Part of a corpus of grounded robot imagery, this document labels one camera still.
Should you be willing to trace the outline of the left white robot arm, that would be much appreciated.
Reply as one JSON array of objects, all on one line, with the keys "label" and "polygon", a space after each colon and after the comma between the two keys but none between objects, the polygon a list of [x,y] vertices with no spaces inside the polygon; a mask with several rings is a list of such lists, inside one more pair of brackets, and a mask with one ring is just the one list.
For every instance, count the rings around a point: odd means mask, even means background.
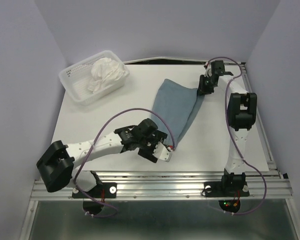
[{"label": "left white robot arm", "polygon": [[63,144],[53,142],[36,163],[46,190],[57,192],[65,187],[79,186],[90,197],[101,192],[101,181],[93,170],[81,170],[85,162],[138,150],[138,155],[156,163],[169,162],[172,152],[164,140],[167,134],[158,130],[149,118],[138,125],[118,128],[99,140]]}]

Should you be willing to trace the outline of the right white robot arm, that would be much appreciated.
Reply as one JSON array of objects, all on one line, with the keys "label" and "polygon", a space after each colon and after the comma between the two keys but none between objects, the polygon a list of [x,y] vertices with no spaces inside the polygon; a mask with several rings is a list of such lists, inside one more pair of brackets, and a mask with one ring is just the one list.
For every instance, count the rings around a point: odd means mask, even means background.
[{"label": "right white robot arm", "polygon": [[229,155],[220,181],[205,183],[202,195],[210,198],[248,196],[244,152],[250,130],[256,122],[257,95],[248,92],[235,81],[237,76],[225,70],[222,60],[210,60],[204,65],[197,95],[212,94],[220,87],[225,92],[226,126],[230,135]]}]

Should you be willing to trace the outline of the white skirt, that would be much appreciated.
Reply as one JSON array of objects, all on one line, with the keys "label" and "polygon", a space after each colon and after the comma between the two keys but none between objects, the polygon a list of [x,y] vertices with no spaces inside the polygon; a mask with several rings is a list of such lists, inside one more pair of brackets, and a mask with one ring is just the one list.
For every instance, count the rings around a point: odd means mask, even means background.
[{"label": "white skirt", "polygon": [[109,85],[116,84],[119,80],[128,76],[124,64],[108,57],[97,60],[91,69],[91,78],[87,89],[95,93]]}]

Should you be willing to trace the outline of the light blue denim skirt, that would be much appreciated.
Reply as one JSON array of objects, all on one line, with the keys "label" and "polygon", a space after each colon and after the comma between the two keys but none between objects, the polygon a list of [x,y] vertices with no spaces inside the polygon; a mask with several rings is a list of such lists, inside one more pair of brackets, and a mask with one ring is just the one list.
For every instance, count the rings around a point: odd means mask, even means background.
[{"label": "light blue denim skirt", "polygon": [[196,118],[204,96],[197,95],[196,88],[184,87],[165,79],[154,99],[151,120],[158,130],[168,134],[165,144],[177,147]]}]

